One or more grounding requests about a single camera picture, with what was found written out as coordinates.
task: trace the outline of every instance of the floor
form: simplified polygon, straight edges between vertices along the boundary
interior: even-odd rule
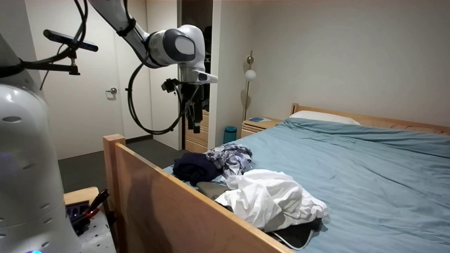
[[[183,155],[181,151],[153,139],[135,141],[126,146],[159,167],[173,165],[173,160]],[[98,190],[105,189],[102,152],[59,160],[59,169],[66,193],[93,186]]]

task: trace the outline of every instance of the bed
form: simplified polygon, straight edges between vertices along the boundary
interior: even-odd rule
[[[292,106],[301,110],[323,111]],[[236,141],[253,151],[254,167],[284,172],[327,204],[323,229],[302,250],[450,252],[450,130],[340,115],[370,128],[294,118]],[[104,149],[121,252],[291,252],[121,137],[105,137]]]

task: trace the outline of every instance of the white pillow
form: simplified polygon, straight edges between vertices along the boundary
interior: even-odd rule
[[[289,115],[289,118],[306,118],[315,121],[327,121],[327,123],[337,123],[337,124],[347,124],[347,125],[360,125],[357,121],[349,117],[340,117],[334,114],[325,114],[318,111],[297,111],[295,114]]]

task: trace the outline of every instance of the pile of clothes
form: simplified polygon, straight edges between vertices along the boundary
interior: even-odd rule
[[[252,169],[252,151],[243,145],[225,144],[205,153],[184,153],[174,162],[173,175],[192,186],[222,177],[222,184],[212,187],[222,191],[215,193],[214,200],[264,232],[280,235],[288,229],[294,235],[298,232],[292,228],[313,225],[327,215],[326,204],[292,177]]]

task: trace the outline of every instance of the white robot body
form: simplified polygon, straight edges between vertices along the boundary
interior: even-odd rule
[[[0,249],[79,253],[81,245],[66,220],[48,108],[36,93],[19,89],[32,87],[25,80],[0,79]]]

